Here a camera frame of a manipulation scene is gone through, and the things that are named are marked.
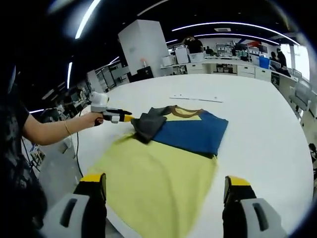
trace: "white cabinet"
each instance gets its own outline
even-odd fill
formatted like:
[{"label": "white cabinet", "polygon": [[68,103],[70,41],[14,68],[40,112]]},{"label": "white cabinet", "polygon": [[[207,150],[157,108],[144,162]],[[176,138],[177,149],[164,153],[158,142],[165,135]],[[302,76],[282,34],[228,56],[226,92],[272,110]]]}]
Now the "white cabinet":
[{"label": "white cabinet", "polygon": [[186,67],[187,67],[187,73],[188,74],[205,73],[202,63],[188,64],[188,65],[186,65]]},{"label": "white cabinet", "polygon": [[271,71],[265,68],[256,68],[256,79],[271,82]]},{"label": "white cabinet", "polygon": [[255,68],[251,66],[237,65],[237,75],[243,77],[254,78]]}]

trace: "white table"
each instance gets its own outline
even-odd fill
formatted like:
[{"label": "white table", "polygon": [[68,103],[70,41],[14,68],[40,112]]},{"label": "white table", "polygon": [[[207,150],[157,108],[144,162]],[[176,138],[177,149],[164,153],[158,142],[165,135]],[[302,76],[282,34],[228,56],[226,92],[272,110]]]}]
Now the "white table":
[{"label": "white table", "polygon": [[[224,102],[169,98],[175,93],[193,92],[218,95]],[[109,107],[129,110],[135,117],[150,107],[177,104],[188,109],[202,108],[229,121],[218,151],[219,170],[188,237],[222,237],[227,175],[249,181],[257,197],[264,198],[280,214],[288,233],[310,207],[313,167],[305,135],[290,106],[271,83],[231,75],[177,75],[122,85],[108,95]],[[85,174],[114,140],[130,131],[133,127],[129,123],[105,121],[80,132],[78,159],[82,172]],[[73,141],[77,148],[76,135]],[[109,207],[108,219],[125,237],[138,237]]]}]

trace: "floor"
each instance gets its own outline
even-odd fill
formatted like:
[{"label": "floor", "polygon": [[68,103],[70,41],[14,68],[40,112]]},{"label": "floor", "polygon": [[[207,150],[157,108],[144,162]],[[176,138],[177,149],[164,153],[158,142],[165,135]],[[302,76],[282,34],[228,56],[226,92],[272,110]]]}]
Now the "floor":
[{"label": "floor", "polygon": [[[128,83],[128,80],[123,80],[123,84]],[[315,124],[308,123],[306,116],[304,115],[305,126],[303,128],[304,133],[308,140],[314,140],[317,142],[317,136],[314,138],[310,134],[311,131],[316,128]],[[48,199],[49,209],[52,208],[62,197],[73,192],[79,179],[81,178],[78,171],[75,158],[74,148],[66,149],[64,142],[59,142],[50,146],[41,147],[46,157],[41,166],[41,172],[39,175],[39,181],[45,191]],[[107,221],[106,225],[106,237],[107,238],[122,238],[123,236]]]}]

